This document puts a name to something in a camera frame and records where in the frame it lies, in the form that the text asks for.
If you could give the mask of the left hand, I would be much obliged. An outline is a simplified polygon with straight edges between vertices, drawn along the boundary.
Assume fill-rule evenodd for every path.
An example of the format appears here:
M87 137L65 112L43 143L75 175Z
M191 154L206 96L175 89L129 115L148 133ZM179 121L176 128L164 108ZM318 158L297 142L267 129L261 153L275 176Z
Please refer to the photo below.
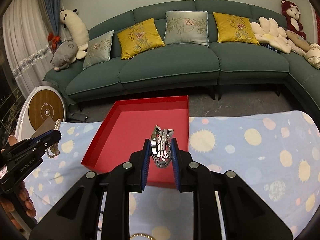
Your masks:
M8 144L10 146L14 145L17 143L17 139L15 136L10 135L8 137ZM36 210L34 207L34 204L31 200L31 198L29 197L29 193L27 191L27 189L25 188L25 183L24 181L21 182L20 184L20 189L18 192L18 196L20 198L20 200L22 202L24 202L25 207L27 208L26 210L26 214L30 217L30 218L34 218L36 216ZM18 229L18 230L22 230L21 225L18 223L18 221L12 216L12 212L15 211L14 205L6 200L1 198L1 206L3 207L4 211L6 212L7 216L9 217L9 219L11 220L11 222L14 224L14 226Z

